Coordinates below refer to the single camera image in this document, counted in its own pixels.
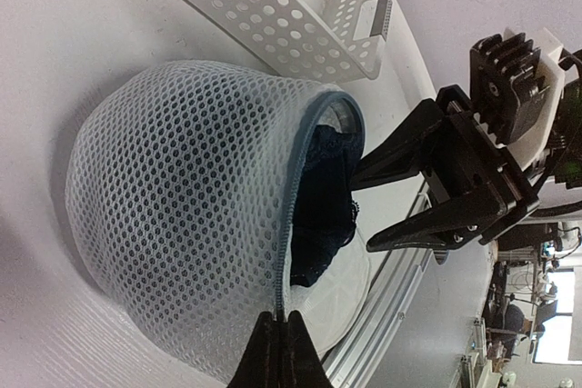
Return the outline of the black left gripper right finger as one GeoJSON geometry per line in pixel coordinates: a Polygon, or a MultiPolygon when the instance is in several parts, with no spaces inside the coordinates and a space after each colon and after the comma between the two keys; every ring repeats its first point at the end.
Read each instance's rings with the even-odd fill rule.
{"type": "Polygon", "coordinates": [[[285,387],[332,388],[299,311],[288,315],[285,342],[285,387]]]}

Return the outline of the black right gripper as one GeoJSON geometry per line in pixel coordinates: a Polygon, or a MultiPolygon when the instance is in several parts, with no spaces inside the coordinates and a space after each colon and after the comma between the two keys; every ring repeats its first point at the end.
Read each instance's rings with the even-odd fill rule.
{"type": "Polygon", "coordinates": [[[352,176],[353,191],[422,172],[433,206],[373,235],[370,253],[407,248],[456,250],[496,240],[532,214],[539,199],[506,147],[497,148],[457,85],[425,99],[352,176]]]}

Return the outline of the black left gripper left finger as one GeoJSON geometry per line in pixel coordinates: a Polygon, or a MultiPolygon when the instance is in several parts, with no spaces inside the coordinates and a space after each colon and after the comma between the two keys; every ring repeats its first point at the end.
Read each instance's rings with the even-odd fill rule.
{"type": "Polygon", "coordinates": [[[236,387],[284,387],[286,322],[270,312],[258,315],[242,358],[230,381],[236,387]]]}

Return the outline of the dark navy lace bra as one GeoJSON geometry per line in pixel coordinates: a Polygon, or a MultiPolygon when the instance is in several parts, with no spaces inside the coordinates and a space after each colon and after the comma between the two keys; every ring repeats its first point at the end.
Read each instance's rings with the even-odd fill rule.
{"type": "Polygon", "coordinates": [[[351,178],[361,159],[364,136],[316,127],[301,174],[293,218],[290,283],[314,285],[356,232],[359,207],[351,178]]]}

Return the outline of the white mesh laundry bag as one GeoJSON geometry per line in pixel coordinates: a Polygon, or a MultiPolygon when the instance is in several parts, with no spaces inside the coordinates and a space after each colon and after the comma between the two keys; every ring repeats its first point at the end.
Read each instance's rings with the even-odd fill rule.
{"type": "Polygon", "coordinates": [[[310,287],[292,285],[291,242],[307,150],[319,125],[361,133],[335,85],[213,61],[146,69],[82,125],[65,202],[85,266],[157,347],[230,378],[262,312],[299,310],[316,351],[361,307],[360,237],[310,287]]]}

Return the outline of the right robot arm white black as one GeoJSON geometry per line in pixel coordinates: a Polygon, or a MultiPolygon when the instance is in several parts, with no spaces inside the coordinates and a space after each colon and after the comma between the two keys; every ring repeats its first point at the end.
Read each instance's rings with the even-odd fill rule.
{"type": "Polygon", "coordinates": [[[538,197],[548,179],[581,185],[581,83],[559,83],[580,68],[580,53],[544,59],[523,35],[493,35],[471,48],[469,66],[467,90],[450,85],[421,101],[360,161],[355,191],[422,175],[433,197],[424,212],[374,234],[368,251],[487,244],[529,216],[580,209],[542,207],[538,197]]]}

